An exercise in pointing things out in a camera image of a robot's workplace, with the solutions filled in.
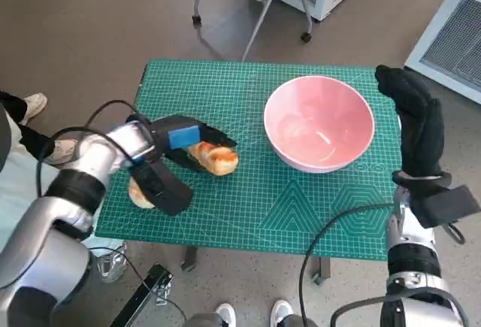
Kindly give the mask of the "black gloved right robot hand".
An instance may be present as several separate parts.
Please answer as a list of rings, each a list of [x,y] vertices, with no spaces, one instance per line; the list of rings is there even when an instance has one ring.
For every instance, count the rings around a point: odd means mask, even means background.
[[[410,177],[440,176],[444,121],[439,99],[412,71],[378,65],[375,78],[378,90],[395,103],[401,121],[402,171]]]

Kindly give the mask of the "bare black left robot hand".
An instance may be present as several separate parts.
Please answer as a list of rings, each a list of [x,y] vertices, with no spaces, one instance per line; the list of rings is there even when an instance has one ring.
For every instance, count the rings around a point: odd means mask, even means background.
[[[199,120],[181,115],[171,115],[155,120],[149,124],[149,130],[156,148],[167,159],[192,171],[203,171],[205,167],[188,153],[188,148],[200,142],[213,144],[215,147],[237,146],[226,133]]]

